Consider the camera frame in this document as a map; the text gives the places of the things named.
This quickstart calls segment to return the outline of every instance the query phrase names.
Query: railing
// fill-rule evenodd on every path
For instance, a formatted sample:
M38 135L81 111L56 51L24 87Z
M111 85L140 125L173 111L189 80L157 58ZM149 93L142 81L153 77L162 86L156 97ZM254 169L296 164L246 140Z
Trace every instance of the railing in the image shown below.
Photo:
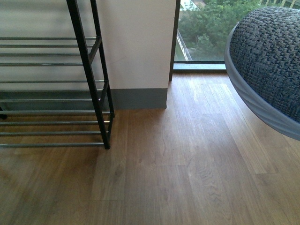
M266 3L264 3L263 0L260 0L260 4L265 4L265 6L270 4L280 4L281 7L300 8L300 0L267 0Z
M183 53L183 56L186 59L186 61L192 61L192 57L188 52L188 48L186 47L186 44L184 43L179 30L177 30L176 38L177 38L178 44L180 46L180 49L181 49L181 51Z

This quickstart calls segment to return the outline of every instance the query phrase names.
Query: white wall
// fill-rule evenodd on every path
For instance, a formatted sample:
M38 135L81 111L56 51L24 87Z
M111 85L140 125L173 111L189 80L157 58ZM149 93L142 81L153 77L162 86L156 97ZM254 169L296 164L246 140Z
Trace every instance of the white wall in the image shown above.
M176 0L98 0L108 73L112 89L167 88ZM86 36L94 29L89 0L78 0ZM74 37L64 0L0 2L2 37ZM52 59L55 62L73 59ZM101 76L99 65L93 65ZM83 70L51 67L2 67L0 79L80 79ZM0 88L24 88L2 85Z

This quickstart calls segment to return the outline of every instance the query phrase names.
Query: gray fabric edge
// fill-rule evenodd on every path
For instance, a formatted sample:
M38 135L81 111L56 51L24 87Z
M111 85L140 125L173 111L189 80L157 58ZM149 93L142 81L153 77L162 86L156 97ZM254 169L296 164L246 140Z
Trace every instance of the gray fabric edge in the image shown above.
M249 109L268 126L288 137L300 140L300 124L272 107L262 97L260 97L246 83L246 81L244 81L242 76L235 68L229 51L230 41L234 30L235 27L228 36L224 58L227 73L238 95L249 107Z

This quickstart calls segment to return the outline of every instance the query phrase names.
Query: window sill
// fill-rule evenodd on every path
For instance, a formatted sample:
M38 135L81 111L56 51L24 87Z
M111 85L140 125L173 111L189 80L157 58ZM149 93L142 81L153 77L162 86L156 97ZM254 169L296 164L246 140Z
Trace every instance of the window sill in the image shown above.
M226 73L225 64L174 63L174 73Z

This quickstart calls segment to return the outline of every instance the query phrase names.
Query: floor plank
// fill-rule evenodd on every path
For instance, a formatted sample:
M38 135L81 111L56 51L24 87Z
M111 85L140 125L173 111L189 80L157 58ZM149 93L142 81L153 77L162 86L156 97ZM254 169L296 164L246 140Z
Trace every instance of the floor plank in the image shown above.
M272 225L273 221L223 117L206 115L201 120L201 127L237 224Z
M122 225L124 201L91 201L89 225Z
M88 224L98 148L69 148L47 225Z
M222 115L251 173L277 173L264 146L243 116L227 85L210 85Z
M190 95L193 98L193 104L198 105L198 107L195 107L198 115L221 113L221 109L216 104L217 100L211 93L206 79L202 79L201 82L195 82L195 77L186 76L186 82Z
M196 210L203 225L236 225L223 183L210 149L201 137L190 137L187 165Z
M116 112L111 149L99 151L93 179L93 200L124 200L129 111Z
M153 140L161 110L132 110L128 124L123 224L160 224Z
M0 218L9 224L19 202L30 195L29 181L40 155L8 155L0 157Z
M295 149L300 149L300 141L292 139L290 137L285 136L286 141L289 143L289 145Z
M46 224L59 189L68 152L45 150L35 166L26 190L22 194L10 224Z
M280 174L254 174L254 181L277 225L298 225L300 203Z
M202 224L185 166L157 167L161 225Z
M185 127L177 119L171 91L168 92L167 108L157 121L159 125L155 126L153 133L156 165L185 165L185 155L182 151Z
M299 149L294 148L266 148L281 174L297 173L300 171Z

